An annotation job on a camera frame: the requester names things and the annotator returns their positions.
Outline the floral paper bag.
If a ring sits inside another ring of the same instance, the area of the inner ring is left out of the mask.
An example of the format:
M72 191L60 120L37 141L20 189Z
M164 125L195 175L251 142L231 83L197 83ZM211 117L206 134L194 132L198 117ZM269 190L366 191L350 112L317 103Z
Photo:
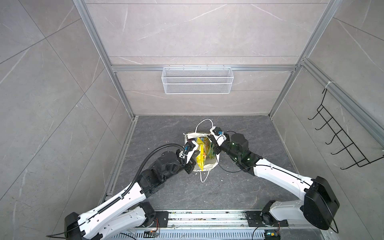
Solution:
M190 141L194 145L197 145L196 147L193 147L193 153L189 154L189 156L191 156L190 161L196 161L196 165L193 167L193 172L200 173L201 183L205 183L211 170L218 165L220 159L220 155L215 153L214 145L208 138L211 134L198 132L198 127L205 121L209 121L212 125L212 129L214 128L212 120L204 119L196 126L194 132L184 134L185 143Z

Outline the yellow snack packet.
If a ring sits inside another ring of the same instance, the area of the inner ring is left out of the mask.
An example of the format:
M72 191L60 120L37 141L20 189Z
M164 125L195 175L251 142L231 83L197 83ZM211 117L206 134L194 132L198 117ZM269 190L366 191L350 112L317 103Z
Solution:
M197 156L197 164L201 171L204 170L205 160L206 160L203 140L204 140L204 137L197 138L198 150L200 152L200 154Z

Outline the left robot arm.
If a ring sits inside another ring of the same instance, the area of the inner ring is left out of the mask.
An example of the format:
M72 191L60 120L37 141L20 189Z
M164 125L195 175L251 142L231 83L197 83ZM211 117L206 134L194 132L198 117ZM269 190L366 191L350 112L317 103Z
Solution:
M106 240L130 228L150 226L156 212L146 199L179 172L192 172L196 165L192 156L198 146L195 141L188 141L184 146L172 143L156 148L146 156L126 188L88 212L69 214L64 232L49 237Z

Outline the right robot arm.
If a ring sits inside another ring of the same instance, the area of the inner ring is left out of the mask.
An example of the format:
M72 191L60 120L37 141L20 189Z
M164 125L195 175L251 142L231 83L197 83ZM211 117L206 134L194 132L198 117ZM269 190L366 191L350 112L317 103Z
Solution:
M272 227L282 221L307 221L320 230L331 229L338 233L334 218L340 202L326 179L301 176L269 162L250 151L249 142L242 134L229 136L222 131L213 131L208 138L215 152L225 153L241 172L268 180L298 198L296 201L269 201L260 213L265 225Z

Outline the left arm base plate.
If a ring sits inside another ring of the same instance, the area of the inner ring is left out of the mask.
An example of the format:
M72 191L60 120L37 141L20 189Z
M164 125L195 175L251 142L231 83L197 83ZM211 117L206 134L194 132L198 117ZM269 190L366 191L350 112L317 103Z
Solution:
M168 226L169 222L169 212L167 211L159 211L156 212L154 215L150 216L146 219L146 221L143 223L143 227L146 228L166 228Z

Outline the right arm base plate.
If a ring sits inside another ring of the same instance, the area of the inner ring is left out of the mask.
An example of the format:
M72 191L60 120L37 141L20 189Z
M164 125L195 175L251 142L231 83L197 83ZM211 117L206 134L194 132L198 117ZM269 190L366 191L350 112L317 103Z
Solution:
M271 214L262 211L245 211L249 227L288 227L287 220L278 221Z

